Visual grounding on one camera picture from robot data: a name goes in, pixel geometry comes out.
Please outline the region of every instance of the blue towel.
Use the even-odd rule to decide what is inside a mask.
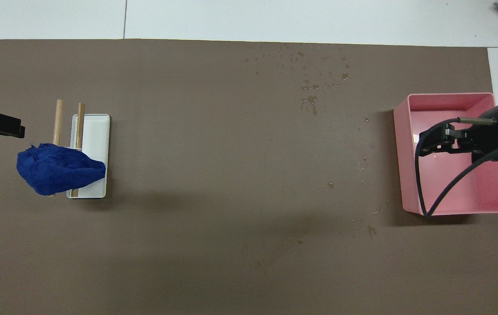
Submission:
[[[105,164],[84,153],[42,143],[17,154],[17,171],[39,194],[85,187],[105,177]]]

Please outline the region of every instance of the white tray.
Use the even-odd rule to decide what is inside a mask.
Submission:
[[[76,143],[77,114],[72,117],[72,131],[70,134],[71,148]],[[70,191],[66,196],[71,199],[103,198],[107,191],[107,161],[109,160],[109,126],[111,117],[107,114],[85,114],[84,139],[81,151],[92,160],[105,164],[105,177],[93,182],[77,191],[77,197],[71,197]]]

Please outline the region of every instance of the brown table surface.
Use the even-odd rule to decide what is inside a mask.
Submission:
[[[0,314],[498,314],[498,214],[403,211],[392,114],[491,88],[483,48],[0,40]],[[17,174],[57,98],[63,145],[111,116],[105,199]]]

